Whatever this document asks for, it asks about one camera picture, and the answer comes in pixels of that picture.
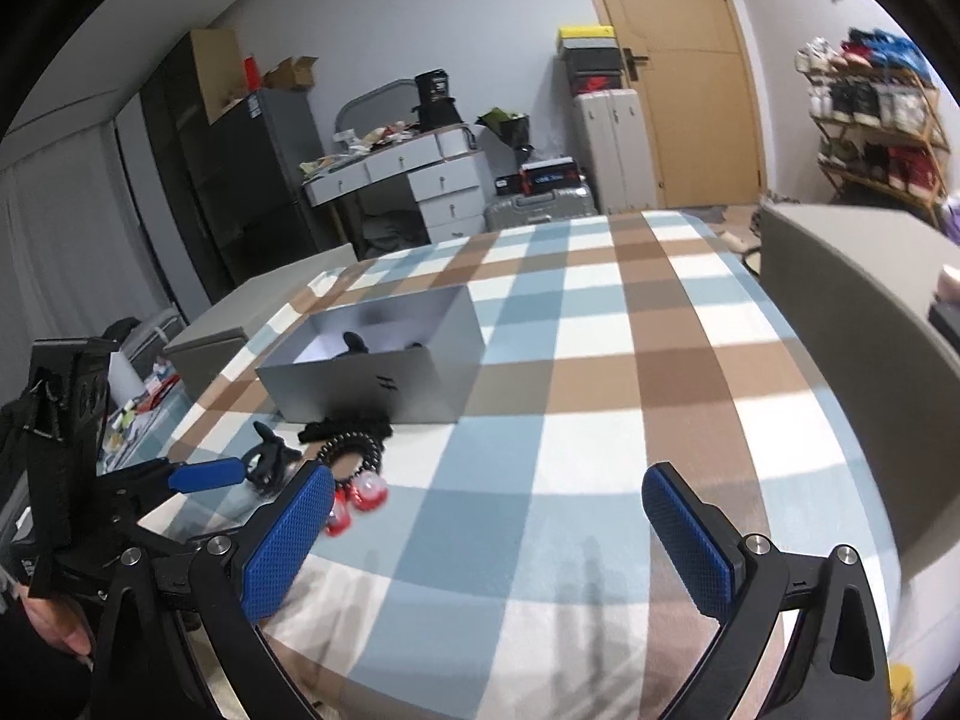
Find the person's left hand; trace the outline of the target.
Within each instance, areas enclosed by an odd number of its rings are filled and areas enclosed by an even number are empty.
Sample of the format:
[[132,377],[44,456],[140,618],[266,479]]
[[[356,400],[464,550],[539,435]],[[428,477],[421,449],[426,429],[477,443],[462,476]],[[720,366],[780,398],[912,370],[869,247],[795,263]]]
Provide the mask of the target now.
[[60,598],[34,598],[25,585],[16,587],[16,596],[26,617],[39,637],[60,652],[88,663],[93,653],[93,637],[85,617],[75,606]]

